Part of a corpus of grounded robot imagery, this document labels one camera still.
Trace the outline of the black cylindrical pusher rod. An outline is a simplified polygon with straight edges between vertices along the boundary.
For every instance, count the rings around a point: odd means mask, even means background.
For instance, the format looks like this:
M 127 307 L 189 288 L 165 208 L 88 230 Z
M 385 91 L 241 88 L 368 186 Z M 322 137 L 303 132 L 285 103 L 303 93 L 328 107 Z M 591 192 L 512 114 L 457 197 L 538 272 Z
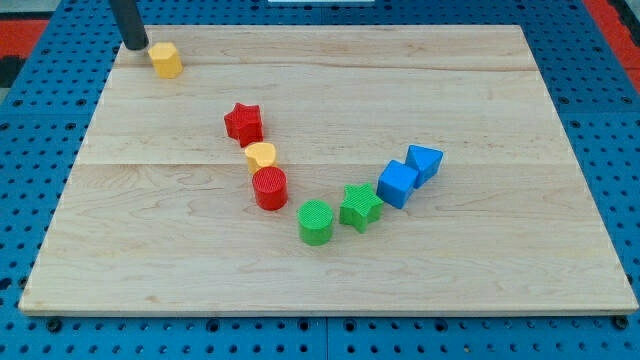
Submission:
M 149 40 L 135 0 L 109 0 L 122 41 L 128 50 L 144 50 Z

